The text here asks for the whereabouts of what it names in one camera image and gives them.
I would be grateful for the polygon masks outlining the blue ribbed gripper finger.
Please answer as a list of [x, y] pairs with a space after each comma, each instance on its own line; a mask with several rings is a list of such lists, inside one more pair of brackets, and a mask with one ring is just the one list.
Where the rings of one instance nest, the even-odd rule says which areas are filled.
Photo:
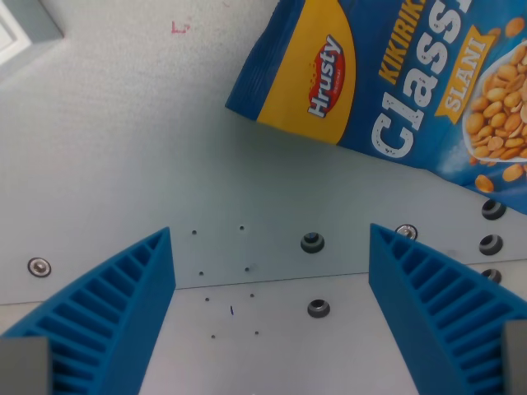
[[381, 225], [369, 285], [421, 394], [503, 394], [501, 333], [526, 302], [472, 268]]
[[78, 277], [1, 337], [48, 340], [53, 394], [137, 394], [175, 286], [163, 228]]

